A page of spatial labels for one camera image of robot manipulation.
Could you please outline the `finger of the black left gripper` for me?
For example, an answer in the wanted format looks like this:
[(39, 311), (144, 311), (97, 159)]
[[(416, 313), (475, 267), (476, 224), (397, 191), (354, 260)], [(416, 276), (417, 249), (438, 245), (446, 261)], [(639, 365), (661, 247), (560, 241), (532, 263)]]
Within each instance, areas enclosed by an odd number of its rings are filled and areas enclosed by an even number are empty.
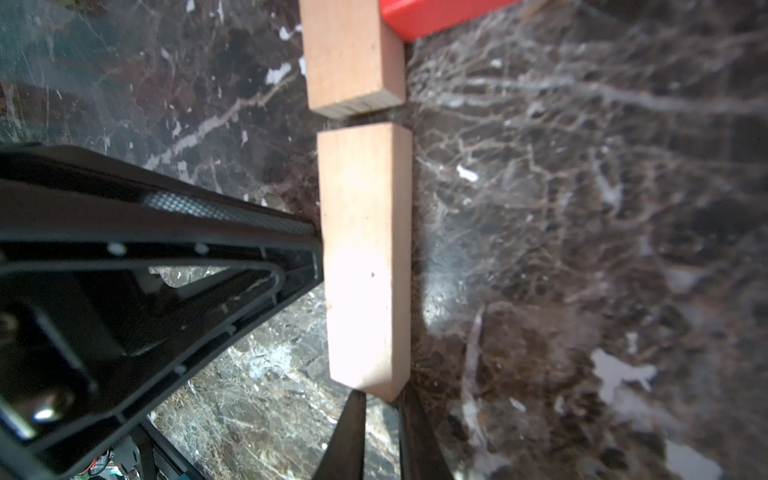
[(321, 283), (306, 219), (74, 146), (1, 149), (1, 475), (84, 469)]

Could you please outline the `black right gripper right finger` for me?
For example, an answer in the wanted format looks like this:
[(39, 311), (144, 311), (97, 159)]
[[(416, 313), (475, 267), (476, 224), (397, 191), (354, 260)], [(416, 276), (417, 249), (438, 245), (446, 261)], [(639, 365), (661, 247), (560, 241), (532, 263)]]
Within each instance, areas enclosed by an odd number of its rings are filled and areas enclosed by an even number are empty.
[(401, 478), (404, 480), (453, 480), (434, 431), (412, 386), (397, 399)]

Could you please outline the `natural wood block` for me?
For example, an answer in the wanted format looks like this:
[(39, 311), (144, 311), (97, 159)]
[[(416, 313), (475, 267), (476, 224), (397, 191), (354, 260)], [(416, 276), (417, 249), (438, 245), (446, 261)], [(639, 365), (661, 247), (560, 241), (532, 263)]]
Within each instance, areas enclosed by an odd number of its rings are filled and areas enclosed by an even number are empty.
[(411, 371), (412, 133), (317, 136), (330, 376), (394, 401)]
[(405, 46), (377, 1), (301, 0), (309, 109), (331, 119), (407, 100)]

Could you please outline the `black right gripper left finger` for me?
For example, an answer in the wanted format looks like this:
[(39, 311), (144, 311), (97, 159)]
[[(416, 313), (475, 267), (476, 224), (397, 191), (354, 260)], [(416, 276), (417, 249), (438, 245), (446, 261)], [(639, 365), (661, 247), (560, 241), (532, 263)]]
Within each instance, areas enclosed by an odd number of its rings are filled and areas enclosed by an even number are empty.
[(366, 394), (353, 390), (313, 480), (361, 480), (364, 478)]

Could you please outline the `red block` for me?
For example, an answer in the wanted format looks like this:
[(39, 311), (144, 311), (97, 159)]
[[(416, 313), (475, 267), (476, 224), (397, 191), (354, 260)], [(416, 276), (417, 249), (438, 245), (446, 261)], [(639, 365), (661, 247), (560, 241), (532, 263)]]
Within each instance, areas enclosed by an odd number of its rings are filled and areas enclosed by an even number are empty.
[(519, 0), (380, 0), (382, 19), (411, 42), (465, 23)]

